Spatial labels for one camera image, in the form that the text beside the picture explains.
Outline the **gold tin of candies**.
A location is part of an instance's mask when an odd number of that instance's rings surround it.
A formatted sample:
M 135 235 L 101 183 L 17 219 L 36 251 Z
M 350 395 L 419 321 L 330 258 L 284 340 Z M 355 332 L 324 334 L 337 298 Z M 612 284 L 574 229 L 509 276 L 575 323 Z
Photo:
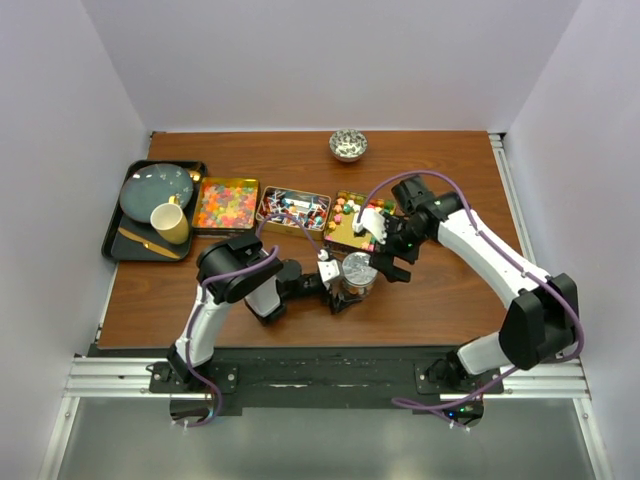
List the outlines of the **gold tin of candies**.
M 258 203 L 255 218 L 262 223 L 269 215 L 290 215 L 303 224 L 314 240 L 320 241 L 329 219 L 331 203 L 331 198 L 326 195 L 267 186 Z

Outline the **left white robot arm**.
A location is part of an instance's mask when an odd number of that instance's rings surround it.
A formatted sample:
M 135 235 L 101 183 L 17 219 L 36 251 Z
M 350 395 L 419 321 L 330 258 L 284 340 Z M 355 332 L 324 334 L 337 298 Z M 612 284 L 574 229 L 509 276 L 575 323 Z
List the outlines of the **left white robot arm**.
M 337 314 L 365 298 L 370 281 L 345 270 L 329 250 L 319 251 L 313 273 L 303 272 L 296 260 L 280 260 L 278 252 L 266 251 L 258 236 L 245 233 L 200 253 L 194 305 L 167 355 L 171 378 L 183 391 L 213 384 L 208 364 L 234 304 L 243 302 L 263 325 L 270 325 L 284 315 L 289 300 L 317 296 Z

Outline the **white jar lid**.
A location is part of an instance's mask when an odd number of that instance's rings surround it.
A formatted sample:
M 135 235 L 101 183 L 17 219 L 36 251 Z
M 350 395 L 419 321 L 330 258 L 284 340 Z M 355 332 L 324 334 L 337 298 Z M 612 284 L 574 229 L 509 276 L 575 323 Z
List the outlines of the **white jar lid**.
M 343 279 L 354 287 L 366 287 L 375 282 L 378 271 L 370 266 L 371 256 L 365 252 L 348 254 L 342 262 Z

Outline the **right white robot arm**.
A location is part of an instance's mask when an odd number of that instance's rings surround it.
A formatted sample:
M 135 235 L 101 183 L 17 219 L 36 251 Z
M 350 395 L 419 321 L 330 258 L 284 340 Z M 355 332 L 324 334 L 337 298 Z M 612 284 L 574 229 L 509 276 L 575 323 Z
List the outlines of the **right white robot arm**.
M 437 195 L 424 175 L 412 171 L 388 179 L 400 214 L 365 205 L 352 229 L 373 236 L 369 264 L 389 282 L 408 282 L 410 273 L 395 260 L 414 264 L 421 245 L 434 241 L 463 260 L 502 301 L 506 315 L 500 329 L 448 353 L 435 365 L 437 377 L 466 393 L 489 370 L 529 370 L 556 361 L 567 348 L 577 357 L 584 329 L 576 283 L 566 274 L 552 276 L 518 254 L 480 219 L 458 186 Z

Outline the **clear plastic jar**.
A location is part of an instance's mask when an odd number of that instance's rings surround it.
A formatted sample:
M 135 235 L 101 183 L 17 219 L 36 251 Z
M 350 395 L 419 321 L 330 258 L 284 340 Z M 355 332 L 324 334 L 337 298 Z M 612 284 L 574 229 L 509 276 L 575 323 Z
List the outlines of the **clear plastic jar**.
M 364 299 L 372 291 L 376 277 L 348 277 L 342 279 L 341 289 L 345 299 Z

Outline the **tray of paper stars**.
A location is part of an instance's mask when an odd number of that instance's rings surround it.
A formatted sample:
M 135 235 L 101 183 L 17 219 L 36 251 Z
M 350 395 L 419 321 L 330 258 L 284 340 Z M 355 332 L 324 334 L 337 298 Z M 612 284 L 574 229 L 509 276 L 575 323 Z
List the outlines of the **tray of paper stars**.
M 377 213 L 394 214 L 396 202 L 391 199 L 373 198 L 347 190 L 339 190 L 331 204 L 329 217 L 324 229 L 323 242 L 334 253 L 350 254 L 356 251 L 371 252 L 376 243 L 370 233 L 356 235 L 352 223 L 361 210 L 373 209 Z

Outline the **tin of translucent star candies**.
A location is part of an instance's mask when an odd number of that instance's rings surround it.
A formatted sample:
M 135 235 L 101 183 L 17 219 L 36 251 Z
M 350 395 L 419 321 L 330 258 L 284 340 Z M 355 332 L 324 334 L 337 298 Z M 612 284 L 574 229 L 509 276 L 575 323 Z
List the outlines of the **tin of translucent star candies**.
M 259 193 L 257 179 L 205 177 L 200 183 L 192 229 L 211 237 L 253 230 Z

